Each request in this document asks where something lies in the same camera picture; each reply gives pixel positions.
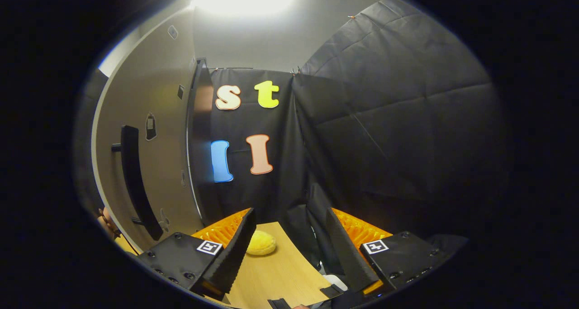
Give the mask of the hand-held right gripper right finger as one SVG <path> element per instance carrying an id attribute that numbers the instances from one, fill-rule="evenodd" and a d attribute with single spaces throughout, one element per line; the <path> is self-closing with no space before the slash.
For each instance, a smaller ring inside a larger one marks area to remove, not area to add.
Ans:
<path id="1" fill-rule="evenodd" d="M 451 258 L 413 233 L 389 233 L 335 208 L 327 210 L 325 227 L 347 286 L 365 296 L 404 289 Z"/>

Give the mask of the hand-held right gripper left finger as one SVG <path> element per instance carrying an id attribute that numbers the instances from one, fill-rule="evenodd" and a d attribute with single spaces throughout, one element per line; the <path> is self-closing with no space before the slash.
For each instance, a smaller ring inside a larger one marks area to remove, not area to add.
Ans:
<path id="1" fill-rule="evenodd" d="M 171 284 L 222 300 L 237 278 L 255 229 L 254 208 L 247 208 L 193 235 L 173 233 L 136 259 Z"/>

